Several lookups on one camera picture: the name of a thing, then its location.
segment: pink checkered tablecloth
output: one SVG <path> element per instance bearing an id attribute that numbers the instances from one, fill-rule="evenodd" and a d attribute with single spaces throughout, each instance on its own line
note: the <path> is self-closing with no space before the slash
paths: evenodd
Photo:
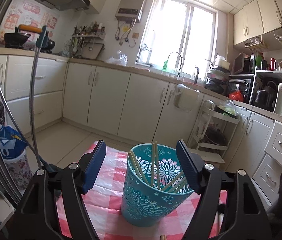
<path id="1" fill-rule="evenodd" d="M 87 153 L 92 152 L 97 143 L 95 141 Z M 94 187 L 86 195 L 82 195 L 100 240 L 158 240 L 160 235 L 166 235 L 167 240 L 180 240 L 191 221 L 200 196 L 196 193 L 191 194 L 172 213 L 152 227 L 140 228 L 129 224 L 120 210 L 127 156 L 126 152 L 107 146 L 106 156 Z M 226 191 L 220 193 L 220 202 L 226 202 L 226 194 Z M 57 201 L 57 211 L 62 234 L 71 237 L 62 197 Z M 216 229 L 217 220 L 215 220 L 210 237 L 216 235 Z"/>

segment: teal plastic basket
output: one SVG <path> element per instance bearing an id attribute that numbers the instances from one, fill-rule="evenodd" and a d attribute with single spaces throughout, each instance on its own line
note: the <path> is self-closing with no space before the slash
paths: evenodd
<path id="1" fill-rule="evenodd" d="M 137 161 L 148 182 L 151 180 L 152 144 L 140 144 L 132 148 Z M 158 145 L 160 186 L 163 188 L 181 171 L 176 150 Z M 150 227 L 176 209 L 194 190 L 186 183 L 176 193 L 168 193 L 175 184 L 184 178 L 182 175 L 165 191 L 158 190 L 156 185 L 156 165 L 154 165 L 154 188 L 139 179 L 128 158 L 127 173 L 124 181 L 121 212 L 132 225 Z"/>

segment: countertop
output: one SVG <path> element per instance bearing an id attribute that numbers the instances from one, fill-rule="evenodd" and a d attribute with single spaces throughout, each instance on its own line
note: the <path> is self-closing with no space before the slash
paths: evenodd
<path id="1" fill-rule="evenodd" d="M 1 55 L 3 54 L 3 55 L 18 55 L 18 56 L 33 57 L 34 51 L 22 50 L 22 49 L 0 48 L 0 54 Z M 213 96 L 215 98 L 219 98 L 220 100 L 228 100 L 227 97 L 222 96 L 220 94 L 217 94 L 215 92 L 212 92 L 211 90 L 205 89 L 204 87 L 201 87 L 199 85 L 191 84 L 191 83 L 188 83 L 188 82 L 183 82 L 181 80 L 177 80 L 176 78 L 174 78 L 172 76 L 154 73 L 154 72 L 151 72 L 151 70 L 149 68 L 145 68 L 145 67 L 142 68 L 142 67 L 120 66 L 120 65 L 105 63 L 105 62 L 99 61 L 99 60 L 67 58 L 67 57 L 61 57 L 61 56 L 47 54 L 47 53 L 40 53 L 39 57 L 40 58 L 54 59 L 54 60 L 69 61 L 69 62 L 72 62 L 72 63 L 96 65 L 96 66 L 100 66 L 100 67 L 107 67 L 107 68 L 113 68 L 113 69 L 117 69 L 117 70 L 131 72 L 131 73 L 136 73 L 136 74 L 140 74 L 140 75 L 164 80 L 164 81 L 174 83 L 174 84 L 184 84 L 187 87 L 191 87 L 195 90 L 199 90 L 200 92 L 202 92 L 204 94 L 208 94 L 208 95 Z M 252 105 L 249 105 L 249 104 L 241 103 L 241 102 L 238 102 L 238 101 L 234 101 L 234 104 L 236 106 L 244 107 L 246 109 L 249 109 L 249 110 L 254 111 L 258 114 L 264 115 L 264 116 L 266 116 L 270 119 L 273 119 L 273 120 L 276 120 L 276 121 L 282 123 L 282 116 L 281 115 L 269 112 L 267 110 L 264 110 L 264 109 L 261 109 L 261 108 L 258 108 L 258 107 L 255 107 L 255 106 L 252 106 Z"/>

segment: window frame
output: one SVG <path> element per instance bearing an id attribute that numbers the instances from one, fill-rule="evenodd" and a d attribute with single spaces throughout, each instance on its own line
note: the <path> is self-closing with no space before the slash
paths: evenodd
<path id="1" fill-rule="evenodd" d="M 166 0 L 162 0 L 162 4 L 161 4 L 161 9 L 163 9 L 163 6 L 165 4 L 165 1 Z M 195 1 L 193 2 L 189 2 L 189 1 L 184 1 L 184 0 L 172 0 L 172 1 L 175 1 L 175 2 L 179 2 L 179 3 L 182 3 L 182 4 L 185 4 L 187 6 L 186 8 L 186 16 L 185 16 L 185 24 L 184 24 L 184 28 L 183 28 L 183 34 L 182 34 L 182 39 L 181 39 L 181 42 L 180 42 L 180 47 L 179 47 L 179 53 L 182 55 L 183 57 L 183 62 L 185 61 L 185 56 L 186 56 L 186 51 L 187 51 L 187 46 L 188 46 L 188 42 L 189 42 L 189 37 L 190 37 L 190 32 L 191 32 L 191 21 L 192 21 L 192 18 L 193 18 L 193 12 L 194 12 L 194 7 L 196 8 L 199 8 L 201 10 L 204 10 L 206 12 L 209 12 L 213 15 L 213 21 L 212 21 L 212 35 L 211 35 L 211 42 L 210 42 L 210 49 L 209 49 L 209 58 L 207 58 L 208 60 L 211 60 L 212 59 L 212 53 L 213 53 L 213 49 L 215 47 L 215 35 L 216 35 L 216 18 L 217 18 L 217 13 L 216 11 L 214 10 L 209 10 L 207 8 L 204 8 L 198 4 L 195 4 Z M 146 37 L 146 35 L 148 34 L 149 32 L 149 29 L 150 29 L 150 25 L 151 25 L 151 21 L 153 19 L 153 15 L 154 15 L 154 12 L 155 12 L 155 8 L 157 7 L 159 3 L 159 0 L 154 0 L 154 3 L 153 3 L 153 6 L 151 8 L 151 12 L 150 12 L 150 16 L 148 18 L 148 21 L 146 23 L 146 28 L 145 28 L 145 31 L 143 33 L 143 36 L 142 36 L 142 40 L 141 40 L 141 43 L 140 43 L 140 48 L 139 48 L 139 51 L 138 51 L 138 54 L 137 54 L 137 60 L 136 60 L 136 64 L 137 65 L 142 65 L 142 66 L 147 66 L 147 67 L 153 67 L 155 69 L 161 69 L 162 66 L 156 66 L 156 65 L 153 65 L 151 63 L 149 63 L 149 60 L 150 60 L 150 57 L 151 57 L 151 54 L 149 53 L 148 55 L 148 59 L 147 59 L 147 62 L 146 63 L 143 63 L 143 62 L 140 62 L 140 56 L 141 56 L 141 46 L 142 44 L 144 43 L 144 39 Z M 153 47 L 153 43 L 154 43 L 154 40 L 152 41 L 152 44 L 151 46 L 149 46 L 150 49 L 152 49 Z M 177 58 L 177 61 L 176 61 L 176 65 L 175 65 L 175 69 L 178 68 L 179 66 L 179 63 L 180 63 L 180 57 Z M 209 65 L 210 63 L 207 61 L 207 66 L 206 66 L 206 69 L 205 71 L 208 70 L 209 68 Z M 180 74 L 182 74 L 183 77 L 186 77 L 186 78 L 190 78 L 191 75 L 188 74 L 188 73 L 185 73 L 183 71 L 180 72 Z"/>

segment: white floor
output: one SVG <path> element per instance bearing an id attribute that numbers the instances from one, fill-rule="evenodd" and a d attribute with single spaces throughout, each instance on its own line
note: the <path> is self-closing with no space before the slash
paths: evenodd
<path id="1" fill-rule="evenodd" d="M 95 141 L 104 140 L 106 145 L 121 151 L 129 151 L 134 145 L 122 143 L 104 136 L 74 127 L 65 122 L 58 122 L 36 134 L 38 152 L 47 162 L 65 168 L 72 162 L 78 162 L 81 156 Z M 38 169 L 34 153 L 27 150 L 32 172 Z"/>

